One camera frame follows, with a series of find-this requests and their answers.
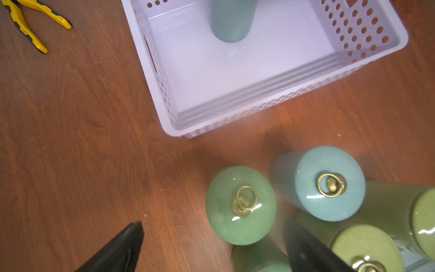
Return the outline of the yellow-green canister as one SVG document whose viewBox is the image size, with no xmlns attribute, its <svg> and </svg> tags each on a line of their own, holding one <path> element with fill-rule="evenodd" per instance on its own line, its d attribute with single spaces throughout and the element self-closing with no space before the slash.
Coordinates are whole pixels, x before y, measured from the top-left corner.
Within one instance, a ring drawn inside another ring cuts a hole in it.
<svg viewBox="0 0 435 272">
<path fill-rule="evenodd" d="M 435 187 L 368 181 L 353 218 L 386 232 L 398 246 L 435 260 Z"/>
<path fill-rule="evenodd" d="M 404 272 L 404 260 L 384 231 L 347 219 L 327 222 L 301 211 L 295 220 L 356 272 Z"/>
</svg>

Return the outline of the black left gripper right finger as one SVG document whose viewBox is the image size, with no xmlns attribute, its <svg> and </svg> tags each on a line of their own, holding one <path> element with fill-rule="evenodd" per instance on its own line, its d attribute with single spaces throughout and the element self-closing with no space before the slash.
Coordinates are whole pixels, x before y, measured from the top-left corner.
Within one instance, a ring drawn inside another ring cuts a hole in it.
<svg viewBox="0 0 435 272">
<path fill-rule="evenodd" d="M 353 269 L 294 219 L 283 226 L 283 240 L 294 272 L 351 272 Z"/>
</svg>

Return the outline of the light blue canister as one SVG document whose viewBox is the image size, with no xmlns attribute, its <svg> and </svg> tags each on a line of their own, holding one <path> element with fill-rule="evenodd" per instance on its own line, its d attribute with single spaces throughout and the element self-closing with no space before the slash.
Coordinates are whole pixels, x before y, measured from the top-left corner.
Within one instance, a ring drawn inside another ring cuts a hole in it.
<svg viewBox="0 0 435 272">
<path fill-rule="evenodd" d="M 258 6 L 257 0 L 211 1 L 211 29 L 226 43 L 236 43 L 250 32 Z"/>
<path fill-rule="evenodd" d="M 328 222 L 353 216 L 363 204 L 367 187 L 358 162 L 333 146 L 279 156 L 271 166 L 270 181 L 285 202 Z"/>
</svg>

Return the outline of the dark green canister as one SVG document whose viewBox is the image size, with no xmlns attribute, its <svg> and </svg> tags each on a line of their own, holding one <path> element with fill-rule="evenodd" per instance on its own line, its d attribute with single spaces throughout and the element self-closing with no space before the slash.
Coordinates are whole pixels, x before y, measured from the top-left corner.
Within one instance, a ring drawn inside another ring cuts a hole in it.
<svg viewBox="0 0 435 272">
<path fill-rule="evenodd" d="M 234 272 L 291 272 L 287 255 L 265 236 L 250 245 L 236 245 L 232 251 Z"/>
<path fill-rule="evenodd" d="M 206 215 L 220 238 L 233 245 L 251 245 L 263 239 L 275 223 L 275 193 L 257 170 L 229 167 L 208 187 Z"/>
</svg>

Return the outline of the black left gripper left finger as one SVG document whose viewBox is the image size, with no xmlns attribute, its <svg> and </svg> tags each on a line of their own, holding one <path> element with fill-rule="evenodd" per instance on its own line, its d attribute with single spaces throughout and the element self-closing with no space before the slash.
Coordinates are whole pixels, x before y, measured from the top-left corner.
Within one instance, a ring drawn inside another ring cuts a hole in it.
<svg viewBox="0 0 435 272">
<path fill-rule="evenodd" d="M 130 223 L 101 250 L 85 262 L 79 272 L 134 272 L 144 231 L 141 222 Z"/>
</svg>

